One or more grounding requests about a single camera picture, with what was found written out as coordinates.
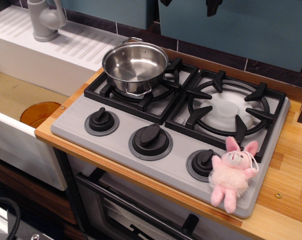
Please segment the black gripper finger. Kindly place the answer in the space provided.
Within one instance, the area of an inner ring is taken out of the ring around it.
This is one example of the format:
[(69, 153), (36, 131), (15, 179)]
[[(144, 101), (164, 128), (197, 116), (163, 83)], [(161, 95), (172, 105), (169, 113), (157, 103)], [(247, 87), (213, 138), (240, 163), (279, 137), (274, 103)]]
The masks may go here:
[(206, 0), (207, 16), (212, 17), (217, 13), (218, 7), (223, 3), (223, 0)]
[(172, 2), (172, 0), (160, 0), (160, 2), (164, 5), (164, 6), (169, 6)]

